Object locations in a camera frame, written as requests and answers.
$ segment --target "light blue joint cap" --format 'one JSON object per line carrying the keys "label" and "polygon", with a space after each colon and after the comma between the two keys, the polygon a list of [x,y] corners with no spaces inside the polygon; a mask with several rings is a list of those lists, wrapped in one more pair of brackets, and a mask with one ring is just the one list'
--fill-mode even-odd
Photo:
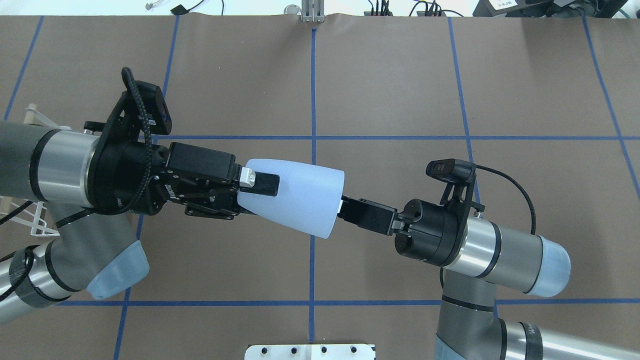
{"label": "light blue joint cap", "polygon": [[571,275],[571,259],[566,250],[544,237],[542,239],[542,265],[536,283],[528,292],[539,297],[552,297],[564,290]]}
{"label": "light blue joint cap", "polygon": [[450,348],[447,344],[436,335],[436,354],[435,360],[465,360],[457,352]]}
{"label": "light blue joint cap", "polygon": [[147,256],[140,240],[124,249],[91,280],[87,291],[94,299],[102,300],[130,288],[149,273]]}
{"label": "light blue joint cap", "polygon": [[286,160],[251,159],[246,167],[277,174],[277,196],[239,192],[237,201],[256,215],[326,239],[340,209],[344,172]]}

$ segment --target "white mounting plate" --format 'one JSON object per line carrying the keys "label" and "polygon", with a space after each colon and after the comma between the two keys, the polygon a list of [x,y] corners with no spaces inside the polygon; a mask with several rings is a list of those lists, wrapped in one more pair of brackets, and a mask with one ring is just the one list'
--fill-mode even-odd
{"label": "white mounting plate", "polygon": [[252,345],[244,353],[244,360],[267,359],[375,360],[376,346],[368,344]]}

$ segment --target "metal clamp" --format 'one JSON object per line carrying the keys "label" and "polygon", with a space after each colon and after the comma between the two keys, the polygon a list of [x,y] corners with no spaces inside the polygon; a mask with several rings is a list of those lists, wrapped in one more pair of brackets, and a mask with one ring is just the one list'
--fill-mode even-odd
{"label": "metal clamp", "polygon": [[324,22],[324,0],[302,0],[302,22]]}

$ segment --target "blue end cap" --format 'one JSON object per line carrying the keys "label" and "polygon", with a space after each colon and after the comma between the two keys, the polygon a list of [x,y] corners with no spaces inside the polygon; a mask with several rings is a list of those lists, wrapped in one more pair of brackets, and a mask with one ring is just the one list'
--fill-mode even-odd
{"label": "blue end cap", "polygon": [[436,354],[435,360],[465,360],[457,352],[450,348],[447,344],[436,335]]}
{"label": "blue end cap", "polygon": [[542,236],[542,265],[536,283],[528,292],[539,297],[552,297],[564,290],[571,275],[571,259],[566,250]]}
{"label": "blue end cap", "polygon": [[149,273],[147,256],[140,240],[124,249],[91,280],[87,291],[94,299],[102,300],[130,288]]}

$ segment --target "white label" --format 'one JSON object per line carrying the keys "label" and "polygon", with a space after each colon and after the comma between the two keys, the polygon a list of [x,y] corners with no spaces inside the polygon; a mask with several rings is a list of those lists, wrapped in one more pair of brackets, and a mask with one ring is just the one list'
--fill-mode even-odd
{"label": "white label", "polygon": [[489,0],[489,2],[491,3],[491,6],[493,6],[493,8],[496,10],[512,8],[518,5],[518,3],[516,3],[516,0]]}

